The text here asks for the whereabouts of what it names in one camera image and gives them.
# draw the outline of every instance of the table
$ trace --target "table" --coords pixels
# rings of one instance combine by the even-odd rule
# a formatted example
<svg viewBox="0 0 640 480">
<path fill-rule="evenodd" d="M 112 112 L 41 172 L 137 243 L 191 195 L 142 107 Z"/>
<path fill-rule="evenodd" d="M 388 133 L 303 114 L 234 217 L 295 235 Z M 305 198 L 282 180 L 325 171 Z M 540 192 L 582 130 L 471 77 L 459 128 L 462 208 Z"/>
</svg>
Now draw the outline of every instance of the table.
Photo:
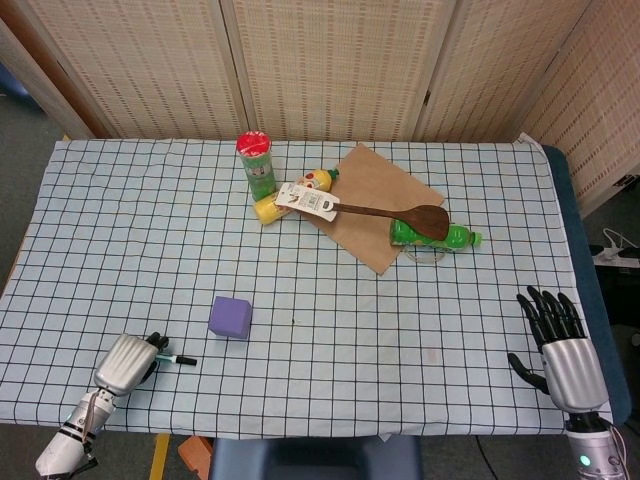
<svg viewBox="0 0 640 480">
<path fill-rule="evenodd" d="M 541 370 L 518 291 L 578 299 L 544 153 L 520 142 L 368 145 L 442 193 L 482 246 L 436 265 L 400 256 L 377 276 L 295 213 L 263 228 L 233 142 L 59 142 L 0 299 L 0 420 L 59 425 L 120 333 L 160 331 L 198 366 L 162 364 L 120 399 L 108 429 L 561 431 L 561 412 L 506 359 Z M 353 146 L 276 142 L 276 178 L 332 167 Z M 207 330 L 214 295 L 252 303 L 248 342 Z"/>
</svg>

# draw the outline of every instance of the wooden spoon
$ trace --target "wooden spoon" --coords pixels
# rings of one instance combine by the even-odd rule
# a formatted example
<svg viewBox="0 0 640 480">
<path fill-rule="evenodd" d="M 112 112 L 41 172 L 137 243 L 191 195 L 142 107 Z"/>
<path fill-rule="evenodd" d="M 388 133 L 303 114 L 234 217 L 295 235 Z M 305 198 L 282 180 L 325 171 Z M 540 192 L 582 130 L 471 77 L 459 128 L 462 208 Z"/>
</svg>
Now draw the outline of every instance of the wooden spoon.
<svg viewBox="0 0 640 480">
<path fill-rule="evenodd" d="M 409 210 L 394 212 L 392 210 L 334 203 L 333 210 L 402 220 L 419 234 L 434 240 L 444 240 L 447 238 L 447 233 L 449 233 L 449 214 L 444 208 L 434 205 L 418 205 Z"/>
</svg>

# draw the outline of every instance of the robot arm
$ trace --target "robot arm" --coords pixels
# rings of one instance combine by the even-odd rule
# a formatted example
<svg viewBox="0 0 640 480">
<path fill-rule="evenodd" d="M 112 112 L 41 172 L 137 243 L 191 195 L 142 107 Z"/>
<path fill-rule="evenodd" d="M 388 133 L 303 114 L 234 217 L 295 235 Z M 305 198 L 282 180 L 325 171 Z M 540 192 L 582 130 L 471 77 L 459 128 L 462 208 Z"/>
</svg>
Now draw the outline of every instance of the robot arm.
<svg viewBox="0 0 640 480">
<path fill-rule="evenodd" d="M 113 413 L 116 397 L 128 395 L 156 367 L 155 357 L 167 337 L 154 333 L 146 341 L 122 334 L 94 374 L 97 389 L 87 392 L 36 461 L 41 479 L 70 479 L 98 465 L 93 440 Z M 87 462 L 78 467 L 82 459 Z"/>
<path fill-rule="evenodd" d="M 565 428 L 580 478 L 628 478 L 616 432 L 598 414 L 609 395 L 593 343 L 573 303 L 562 293 L 556 299 L 533 287 L 527 292 L 535 307 L 523 295 L 517 298 L 542 354 L 546 378 L 525 368 L 514 353 L 507 354 L 509 364 L 522 380 L 550 395 L 555 406 L 569 414 Z"/>
</svg>

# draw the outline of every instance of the brown paper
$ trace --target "brown paper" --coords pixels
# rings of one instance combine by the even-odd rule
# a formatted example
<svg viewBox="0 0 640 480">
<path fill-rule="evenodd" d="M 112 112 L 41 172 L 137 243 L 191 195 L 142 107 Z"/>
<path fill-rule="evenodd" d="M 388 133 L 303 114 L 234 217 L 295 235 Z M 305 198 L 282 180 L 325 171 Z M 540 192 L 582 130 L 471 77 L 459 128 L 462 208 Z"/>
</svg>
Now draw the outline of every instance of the brown paper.
<svg viewBox="0 0 640 480">
<path fill-rule="evenodd" d="M 341 203 L 386 210 L 440 205 L 444 198 L 401 168 L 359 144 L 338 165 L 331 194 Z M 391 219 L 340 212 L 333 222 L 304 214 L 316 227 L 378 275 L 401 251 L 389 243 Z"/>
</svg>

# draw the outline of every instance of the green bottle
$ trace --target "green bottle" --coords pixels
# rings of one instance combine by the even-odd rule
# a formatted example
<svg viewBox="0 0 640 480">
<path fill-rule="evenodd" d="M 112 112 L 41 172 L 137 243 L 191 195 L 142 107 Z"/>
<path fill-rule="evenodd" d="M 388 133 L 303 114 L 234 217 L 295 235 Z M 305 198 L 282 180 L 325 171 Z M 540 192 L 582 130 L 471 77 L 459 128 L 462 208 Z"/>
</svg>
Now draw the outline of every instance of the green bottle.
<svg viewBox="0 0 640 480">
<path fill-rule="evenodd" d="M 427 245 L 433 248 L 461 250 L 466 247 L 477 247 L 482 242 L 482 235 L 472 232 L 462 225 L 449 226 L 447 238 L 442 241 L 433 240 L 420 235 L 413 228 L 400 220 L 392 220 L 389 229 L 391 245 Z"/>
</svg>

